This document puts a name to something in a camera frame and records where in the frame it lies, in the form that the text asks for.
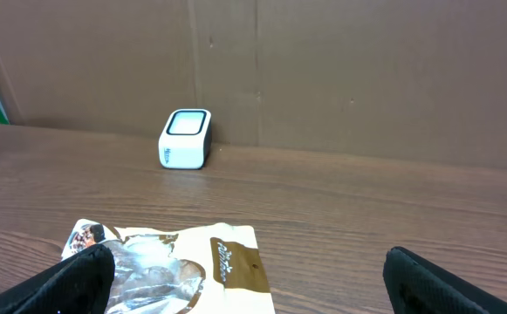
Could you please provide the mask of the cream brown snack pouch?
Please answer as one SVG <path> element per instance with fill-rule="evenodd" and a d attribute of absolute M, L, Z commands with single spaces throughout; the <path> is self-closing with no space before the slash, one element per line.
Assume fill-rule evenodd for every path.
<path fill-rule="evenodd" d="M 108 313 L 275 314 L 251 226 L 168 232 L 80 219 L 62 257 L 94 244 L 108 247 L 115 262 Z"/>

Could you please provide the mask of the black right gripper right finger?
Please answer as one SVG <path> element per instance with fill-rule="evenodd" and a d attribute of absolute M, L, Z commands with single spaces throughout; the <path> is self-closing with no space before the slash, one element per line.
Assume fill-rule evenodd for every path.
<path fill-rule="evenodd" d="M 386 255 L 383 279 L 395 314 L 507 314 L 507 302 L 403 247 Z"/>

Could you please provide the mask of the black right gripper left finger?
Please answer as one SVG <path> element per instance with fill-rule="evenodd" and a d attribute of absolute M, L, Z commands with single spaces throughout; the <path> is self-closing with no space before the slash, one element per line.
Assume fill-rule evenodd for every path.
<path fill-rule="evenodd" d="M 103 314 L 114 280 L 113 253 L 95 244 L 0 294 L 0 314 Z"/>

